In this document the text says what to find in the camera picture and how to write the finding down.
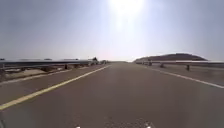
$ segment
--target metal guardrail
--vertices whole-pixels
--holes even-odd
[[[90,66],[97,64],[106,64],[108,61],[95,61],[95,60],[23,60],[23,61],[6,61],[0,60],[0,81],[5,79],[6,71],[11,69],[20,69],[24,71],[26,69],[41,69],[43,71],[49,71],[51,68],[60,66],[64,69],[68,69],[71,66]]]
[[[42,61],[0,61],[0,69],[20,69],[20,68],[35,68],[35,67],[47,67],[47,66],[59,66],[59,65],[88,65],[97,63],[93,60],[42,60]]]
[[[144,65],[149,65],[149,66],[151,66],[152,64],[159,64],[161,68],[163,68],[165,64],[186,65],[187,71],[190,71],[190,66],[224,68],[224,62],[222,62],[222,61],[192,61],[192,60],[138,61],[138,62],[136,62],[136,64],[144,64]]]

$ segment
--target distant hill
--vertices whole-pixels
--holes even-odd
[[[197,60],[202,61],[206,60],[202,57],[186,54],[186,53],[176,53],[176,54],[167,54],[167,55],[161,55],[161,56],[150,56],[150,57],[142,57],[139,59],[136,59],[136,61],[142,61],[142,60],[152,60],[152,61],[165,61],[165,60]]]

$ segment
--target lane marking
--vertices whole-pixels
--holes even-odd
[[[13,101],[8,102],[8,103],[2,104],[2,105],[0,105],[0,110],[4,110],[4,109],[9,108],[9,107],[11,107],[11,106],[14,106],[14,105],[17,105],[17,104],[19,104],[19,103],[25,102],[26,100],[29,100],[29,99],[34,98],[34,97],[36,97],[36,96],[39,96],[39,95],[41,95],[41,94],[47,93],[47,92],[49,92],[49,91],[52,91],[52,90],[54,90],[54,89],[56,89],[56,88],[59,88],[59,87],[61,87],[61,86],[64,86],[64,85],[66,85],[66,84],[68,84],[68,83],[71,83],[71,82],[73,82],[73,81],[75,81],[75,80],[78,80],[78,79],[81,79],[81,78],[83,78],[83,77],[86,77],[86,76],[88,76],[88,75],[90,75],[90,74],[93,74],[93,73],[95,73],[95,72],[101,71],[101,70],[103,70],[103,69],[105,69],[105,68],[108,68],[108,67],[110,67],[110,65],[108,65],[108,66],[106,66],[106,67],[103,67],[103,68],[100,68],[100,69],[97,69],[97,70],[94,70],[94,71],[92,71],[92,72],[88,72],[88,73],[86,73],[86,74],[84,74],[84,75],[75,77],[75,78],[73,78],[73,79],[64,81],[64,82],[62,82],[62,83],[53,85],[53,86],[51,86],[51,87],[49,87],[49,88],[46,88],[46,89],[43,89],[43,90],[34,92],[34,93],[32,93],[32,94],[29,94],[29,95],[20,97],[20,98],[18,98],[18,99],[16,99],[16,100],[13,100]]]
[[[158,70],[158,69],[152,69],[152,68],[147,68],[147,69],[157,71],[157,72],[160,72],[160,73],[163,73],[163,74],[166,74],[166,75],[171,75],[171,76],[183,78],[183,79],[186,79],[186,80],[195,81],[195,82],[198,82],[198,83],[206,84],[206,85],[217,87],[217,88],[224,88],[224,86],[221,86],[221,85],[218,85],[218,84],[209,83],[209,82],[206,82],[206,81],[194,79],[194,78],[191,78],[191,77],[187,77],[187,76],[183,76],[183,75],[179,75],[179,74],[175,74],[175,73],[165,72],[165,71],[161,71],[161,70]]]
[[[5,84],[10,84],[10,83],[15,83],[15,82],[21,82],[21,81],[26,81],[26,80],[31,80],[31,79],[35,79],[35,78],[39,78],[39,77],[43,77],[43,76],[50,76],[50,75],[54,75],[54,74],[59,74],[59,73],[64,73],[64,72],[69,72],[72,70],[62,70],[62,71],[57,71],[57,72],[52,72],[52,73],[43,73],[43,74],[36,74],[34,76],[25,76],[24,78],[15,78],[9,81],[3,81],[0,83],[1,85],[5,85]]]
[[[79,69],[86,69],[86,68],[88,68],[88,67],[82,67],[82,68],[79,68]]]

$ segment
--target highway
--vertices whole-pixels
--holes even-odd
[[[5,128],[223,128],[223,78],[132,63],[74,69],[0,84],[0,119]]]

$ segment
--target sky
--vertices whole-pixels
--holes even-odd
[[[224,61],[223,0],[0,0],[0,58]]]

